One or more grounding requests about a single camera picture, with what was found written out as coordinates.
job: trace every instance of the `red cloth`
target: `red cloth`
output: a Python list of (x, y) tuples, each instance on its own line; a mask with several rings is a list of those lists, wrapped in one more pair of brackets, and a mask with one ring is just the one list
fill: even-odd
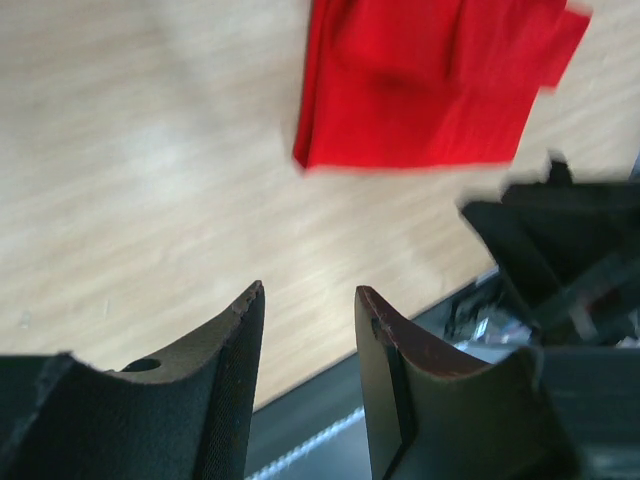
[(303, 168), (502, 164), (589, 24), (566, 0), (315, 0)]

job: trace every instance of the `red towel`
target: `red towel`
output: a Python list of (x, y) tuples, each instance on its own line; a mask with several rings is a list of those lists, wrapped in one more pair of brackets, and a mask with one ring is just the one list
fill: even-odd
[(565, 0), (315, 0), (303, 168), (510, 162), (589, 23)]

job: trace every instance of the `red fabric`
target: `red fabric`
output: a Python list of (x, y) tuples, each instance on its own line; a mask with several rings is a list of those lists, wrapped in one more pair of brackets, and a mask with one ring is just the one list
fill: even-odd
[(588, 22), (564, 0), (315, 0), (294, 157), (303, 168), (509, 162)]

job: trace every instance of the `screw hole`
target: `screw hole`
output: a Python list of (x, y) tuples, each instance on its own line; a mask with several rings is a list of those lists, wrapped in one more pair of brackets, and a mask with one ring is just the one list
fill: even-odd
[(156, 360), (155, 358), (141, 358), (140, 360), (136, 360), (135, 362), (131, 362), (129, 365), (124, 367), (123, 372), (148, 372), (149, 370), (155, 370), (160, 365), (160, 360)]

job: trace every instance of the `wooden floor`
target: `wooden floor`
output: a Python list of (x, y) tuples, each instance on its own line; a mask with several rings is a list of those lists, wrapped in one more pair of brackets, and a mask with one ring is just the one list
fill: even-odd
[[(593, 1), (513, 167), (640, 147), (640, 2)], [(490, 265), (460, 221), (503, 170), (302, 177), (309, 0), (0, 0), (0, 351), (121, 368), (267, 292), (257, 404), (354, 349), (353, 294), (411, 315)]]

